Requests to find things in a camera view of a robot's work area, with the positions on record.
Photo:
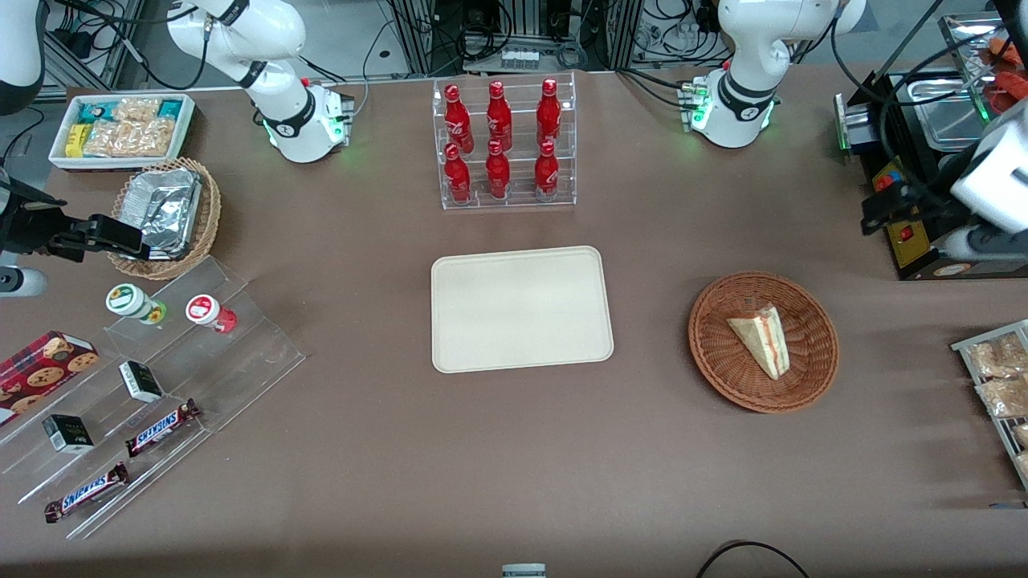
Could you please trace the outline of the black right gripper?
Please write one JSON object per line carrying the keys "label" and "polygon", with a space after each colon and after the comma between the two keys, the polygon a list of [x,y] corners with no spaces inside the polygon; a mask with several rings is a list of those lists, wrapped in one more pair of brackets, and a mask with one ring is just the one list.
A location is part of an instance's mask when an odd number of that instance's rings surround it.
{"label": "black right gripper", "polygon": [[[63,200],[21,181],[2,183],[1,245],[12,254],[40,254],[83,263],[88,244],[75,230],[82,221],[63,213]],[[100,251],[124,258],[149,260],[150,245],[143,231],[103,214],[89,216],[89,242]]]}

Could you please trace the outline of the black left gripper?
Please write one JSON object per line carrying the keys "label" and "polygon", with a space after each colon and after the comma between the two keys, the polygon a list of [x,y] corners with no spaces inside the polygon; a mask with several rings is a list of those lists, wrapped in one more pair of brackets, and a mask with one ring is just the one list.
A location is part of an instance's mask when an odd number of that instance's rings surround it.
{"label": "black left gripper", "polygon": [[944,155],[935,175],[919,180],[893,158],[879,169],[879,191],[862,200],[862,234],[874,234],[889,226],[916,224],[928,246],[935,246],[945,234],[961,226],[972,226],[977,217],[952,188],[972,164],[972,153]]}

